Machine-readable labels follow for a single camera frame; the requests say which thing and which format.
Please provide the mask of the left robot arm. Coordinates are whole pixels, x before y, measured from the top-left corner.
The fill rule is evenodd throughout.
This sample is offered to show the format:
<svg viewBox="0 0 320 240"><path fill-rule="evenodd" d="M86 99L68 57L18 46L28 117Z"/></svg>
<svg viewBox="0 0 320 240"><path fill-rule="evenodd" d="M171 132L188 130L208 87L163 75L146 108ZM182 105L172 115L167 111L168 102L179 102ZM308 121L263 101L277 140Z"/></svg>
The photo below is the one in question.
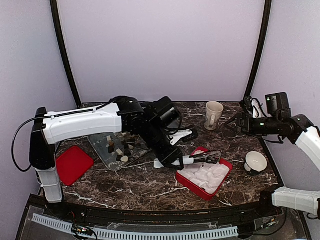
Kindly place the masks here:
<svg viewBox="0 0 320 240"><path fill-rule="evenodd" d="M183 153L169 138L179 131L170 124L181 118L167 96L145 106L133 97L117 96L107 103L76 110L48 112L39 108L33 120L29 162L40 178L51 210L60 218L71 213L63 201L54 154L56 144L97 134L132 133L142 138L164 167L181 170Z"/></svg>

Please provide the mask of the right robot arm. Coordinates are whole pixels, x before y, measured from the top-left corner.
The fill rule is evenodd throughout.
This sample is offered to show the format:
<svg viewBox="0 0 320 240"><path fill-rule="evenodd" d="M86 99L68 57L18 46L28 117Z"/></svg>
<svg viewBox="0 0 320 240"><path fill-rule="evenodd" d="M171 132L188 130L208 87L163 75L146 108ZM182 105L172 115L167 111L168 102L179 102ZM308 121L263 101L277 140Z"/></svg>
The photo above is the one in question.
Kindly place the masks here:
<svg viewBox="0 0 320 240"><path fill-rule="evenodd" d="M272 158L280 180L255 205L266 217L275 207L301 211L309 220L320 218L320 128L304 114L293 115L285 92L245 96L241 111L223 126L240 136L257 139Z"/></svg>

